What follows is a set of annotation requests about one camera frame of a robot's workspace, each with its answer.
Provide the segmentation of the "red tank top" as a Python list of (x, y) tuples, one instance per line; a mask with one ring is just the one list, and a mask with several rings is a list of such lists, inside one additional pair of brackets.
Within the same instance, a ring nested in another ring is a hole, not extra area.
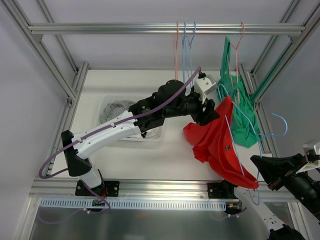
[(193, 146), (194, 158), (205, 163), (224, 180), (233, 185), (257, 189), (257, 179), (240, 164), (233, 147), (229, 125), (232, 123), (234, 105), (227, 96), (215, 109), (220, 117), (201, 126), (189, 123), (183, 128), (184, 136)]

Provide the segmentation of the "grey tank top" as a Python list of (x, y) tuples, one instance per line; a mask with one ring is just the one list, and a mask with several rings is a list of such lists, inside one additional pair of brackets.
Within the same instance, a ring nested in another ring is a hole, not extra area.
[(121, 115), (123, 112), (129, 109), (130, 106), (134, 105), (136, 102), (133, 100), (114, 100), (108, 102), (99, 114), (99, 120), (101, 124), (104, 124), (110, 120), (113, 120), (117, 116)]

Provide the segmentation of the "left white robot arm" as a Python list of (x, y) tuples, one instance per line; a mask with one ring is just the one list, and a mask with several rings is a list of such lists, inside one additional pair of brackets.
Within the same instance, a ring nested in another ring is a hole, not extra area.
[(189, 94), (186, 87), (187, 84), (179, 80), (169, 80), (151, 96), (137, 101), (99, 127), (77, 134), (64, 131), (61, 139), (69, 176), (79, 179), (87, 195), (102, 196), (110, 187), (92, 165), (92, 154), (126, 137), (158, 128), (167, 118), (190, 115), (195, 123), (205, 126), (220, 117), (215, 111), (215, 102), (207, 97), (217, 88), (215, 81), (207, 76), (196, 79)]

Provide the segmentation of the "white tank top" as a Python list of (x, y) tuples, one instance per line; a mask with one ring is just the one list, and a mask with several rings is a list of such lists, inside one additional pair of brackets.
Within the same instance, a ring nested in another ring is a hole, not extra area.
[(130, 138), (136, 138), (136, 139), (145, 139), (145, 138), (151, 138), (153, 136), (155, 136), (159, 131), (159, 128), (156, 127), (156, 128), (153, 128), (153, 129), (150, 129), (150, 130), (147, 130), (146, 132), (143, 132), (141, 134), (136, 134), (136, 135), (132, 135), (130, 136)]

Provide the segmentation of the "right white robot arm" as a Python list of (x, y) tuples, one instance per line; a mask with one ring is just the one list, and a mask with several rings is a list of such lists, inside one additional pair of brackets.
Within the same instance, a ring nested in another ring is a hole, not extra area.
[[(300, 153), (289, 157), (261, 157), (253, 155), (250, 160), (257, 167), (267, 186), (272, 191), (285, 187), (317, 219), (320, 218), (320, 182), (300, 170), (310, 162), (315, 163), (320, 156), (315, 153)], [(303, 235), (286, 225), (264, 204), (254, 204), (250, 190), (236, 181), (224, 181), (223, 193), (228, 198), (237, 198), (251, 214), (253, 219), (263, 224), (269, 240), (303, 240)]]

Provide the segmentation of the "green tank top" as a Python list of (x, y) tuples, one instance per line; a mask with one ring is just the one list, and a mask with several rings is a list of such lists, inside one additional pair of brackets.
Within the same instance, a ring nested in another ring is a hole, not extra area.
[[(231, 46), (229, 44), (230, 38), (224, 38), (223, 54), (220, 67), (220, 80), (218, 82), (218, 99), (222, 101), (225, 97), (229, 96), (232, 99), (231, 106), (231, 134), (236, 144), (251, 148), (255, 145), (260, 137), (259, 125), (257, 117), (254, 113), (253, 107), (250, 103), (248, 94), (242, 77), (239, 75), (239, 83), (237, 84), (236, 73), (232, 74), (230, 60), (231, 60)], [(239, 89), (240, 104), (235, 102), (235, 93)]]

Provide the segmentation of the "pink hanger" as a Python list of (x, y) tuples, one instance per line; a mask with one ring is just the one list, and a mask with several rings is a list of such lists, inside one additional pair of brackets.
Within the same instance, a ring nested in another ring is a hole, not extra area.
[[(240, 39), (238, 40), (238, 43), (237, 45), (234, 45), (230, 40), (229, 40), (229, 44), (230, 46), (235, 50), (235, 71), (236, 71), (236, 83), (238, 84), (239, 83), (239, 68), (238, 68), (238, 52), (239, 52), (239, 47), (240, 47), (240, 44), (242, 42), (242, 39), (244, 37), (244, 34), (245, 34), (245, 30), (246, 30), (246, 24), (242, 21), (241, 23), (241, 27), (242, 27), (242, 33), (241, 33), (241, 36), (240, 36)], [(234, 100), (235, 100), (235, 103), (236, 104), (240, 104), (241, 100), (240, 100), (240, 90), (237, 88), (236, 89), (236, 93), (234, 95)]]
[(176, 80), (179, 79), (178, 45), (179, 45), (179, 23), (176, 22), (176, 32), (173, 35), (174, 76)]

